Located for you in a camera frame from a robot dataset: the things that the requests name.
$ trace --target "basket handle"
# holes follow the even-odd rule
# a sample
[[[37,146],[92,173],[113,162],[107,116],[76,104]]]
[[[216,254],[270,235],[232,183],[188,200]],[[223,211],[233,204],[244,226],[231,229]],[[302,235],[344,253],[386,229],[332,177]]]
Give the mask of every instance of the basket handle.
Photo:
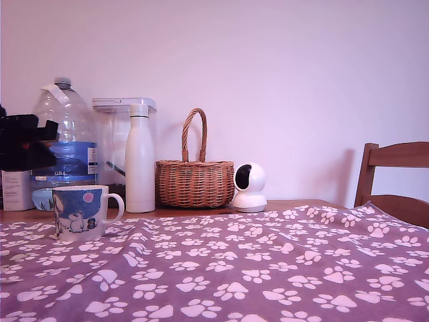
[[[188,151],[188,132],[190,122],[195,114],[200,113],[202,121],[202,140],[201,140],[201,150],[200,150],[200,162],[206,161],[206,149],[207,149],[207,118],[206,114],[202,109],[196,108],[193,109],[188,117],[186,118],[185,124],[183,125],[182,132],[182,161],[189,162],[189,151]]]

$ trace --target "white insulated bottle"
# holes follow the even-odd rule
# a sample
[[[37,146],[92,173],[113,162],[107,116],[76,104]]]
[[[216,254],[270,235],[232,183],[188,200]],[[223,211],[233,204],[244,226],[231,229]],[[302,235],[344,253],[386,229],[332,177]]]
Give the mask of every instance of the white insulated bottle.
[[[155,156],[149,130],[149,110],[131,104],[131,129],[125,148],[125,196],[129,213],[155,210]]]

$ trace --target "blue label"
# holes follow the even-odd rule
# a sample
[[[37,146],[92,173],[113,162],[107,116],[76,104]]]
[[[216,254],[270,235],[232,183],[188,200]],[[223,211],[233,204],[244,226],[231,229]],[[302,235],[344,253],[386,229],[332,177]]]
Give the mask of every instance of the blue label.
[[[95,179],[97,173],[96,144],[92,142],[47,143],[56,157],[56,165],[32,170],[33,176],[55,177],[52,180],[78,180],[76,176]]]

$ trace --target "jug cap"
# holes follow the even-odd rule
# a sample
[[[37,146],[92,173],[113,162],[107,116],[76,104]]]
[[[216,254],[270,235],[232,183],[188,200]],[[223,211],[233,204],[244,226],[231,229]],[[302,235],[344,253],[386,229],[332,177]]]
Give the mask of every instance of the jug cap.
[[[146,104],[130,104],[129,116],[145,116],[149,117],[149,107]]]

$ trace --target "mug handle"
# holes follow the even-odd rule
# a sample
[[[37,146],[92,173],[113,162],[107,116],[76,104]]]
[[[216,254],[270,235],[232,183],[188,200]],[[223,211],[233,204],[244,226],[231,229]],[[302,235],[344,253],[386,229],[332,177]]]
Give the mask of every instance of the mug handle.
[[[116,193],[108,193],[107,195],[104,196],[104,198],[106,198],[106,199],[115,198],[116,201],[118,202],[118,205],[119,205],[119,210],[118,210],[118,214],[117,214],[116,218],[114,218],[112,220],[108,220],[108,219],[103,220],[104,224],[110,225],[110,224],[114,223],[115,221],[120,220],[120,218],[122,217],[123,212],[125,210],[125,206],[123,204],[123,200],[122,200],[121,196],[117,195]]]

